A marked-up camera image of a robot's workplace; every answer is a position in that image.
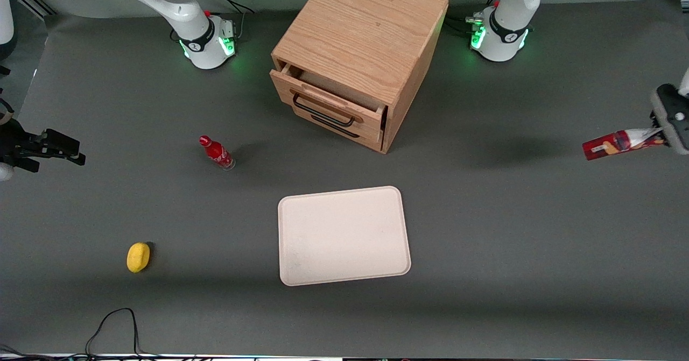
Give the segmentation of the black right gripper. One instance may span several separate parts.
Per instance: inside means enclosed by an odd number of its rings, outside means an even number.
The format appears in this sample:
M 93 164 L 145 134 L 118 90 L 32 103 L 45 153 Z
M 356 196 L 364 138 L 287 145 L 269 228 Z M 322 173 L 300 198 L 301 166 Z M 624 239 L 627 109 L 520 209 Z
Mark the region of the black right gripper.
M 42 133 L 40 143 L 36 135 L 25 131 L 19 121 L 14 118 L 1 126 L 2 163 L 11 168 L 37 173 L 40 162 L 31 157 L 57 158 L 84 166 L 86 155 L 79 153 L 79 147 L 78 140 L 52 129 L 47 129 Z

